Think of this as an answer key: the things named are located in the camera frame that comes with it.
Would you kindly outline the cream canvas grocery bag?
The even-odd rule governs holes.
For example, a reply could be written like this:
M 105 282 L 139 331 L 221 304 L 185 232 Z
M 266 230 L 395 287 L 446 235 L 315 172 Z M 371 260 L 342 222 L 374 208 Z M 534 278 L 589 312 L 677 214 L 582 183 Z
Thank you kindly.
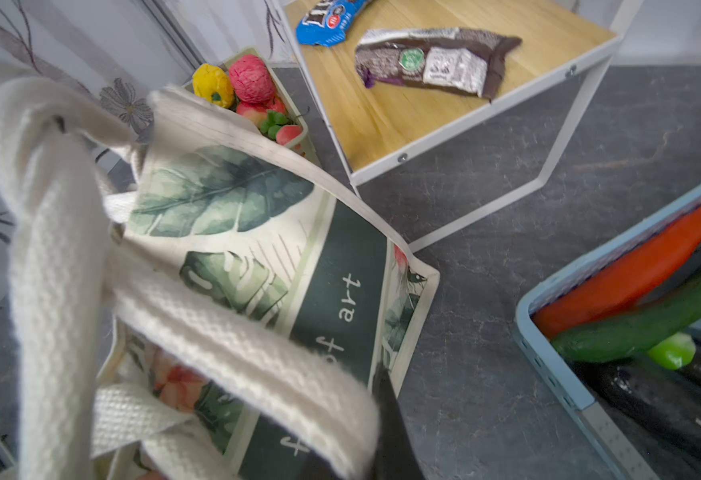
M 16 222 L 6 479 L 372 479 L 440 275 L 360 197 L 166 86 L 146 144 L 0 61 Z

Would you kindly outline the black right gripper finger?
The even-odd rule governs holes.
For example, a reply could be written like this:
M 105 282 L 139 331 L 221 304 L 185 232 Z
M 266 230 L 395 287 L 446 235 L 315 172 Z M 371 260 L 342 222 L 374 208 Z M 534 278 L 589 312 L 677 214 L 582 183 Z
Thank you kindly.
M 412 448 L 391 376 L 379 365 L 373 395 L 380 411 L 380 435 L 371 478 L 376 480 L 425 480 Z

